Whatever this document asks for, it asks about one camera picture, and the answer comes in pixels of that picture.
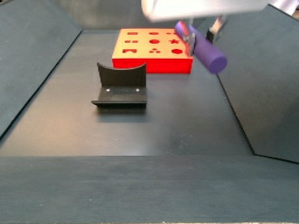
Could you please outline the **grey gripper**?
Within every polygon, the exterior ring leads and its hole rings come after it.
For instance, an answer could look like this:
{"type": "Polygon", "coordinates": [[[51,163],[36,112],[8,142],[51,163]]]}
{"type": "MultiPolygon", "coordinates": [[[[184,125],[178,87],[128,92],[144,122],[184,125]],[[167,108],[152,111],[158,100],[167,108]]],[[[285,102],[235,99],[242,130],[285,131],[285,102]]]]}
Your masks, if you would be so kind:
{"type": "Polygon", "coordinates": [[[207,30],[206,39],[214,44],[227,23],[225,15],[262,11],[270,0],[142,0],[142,10],[151,22],[184,19],[184,42],[187,53],[194,55],[196,35],[192,32],[194,18],[219,16],[207,30]]]}

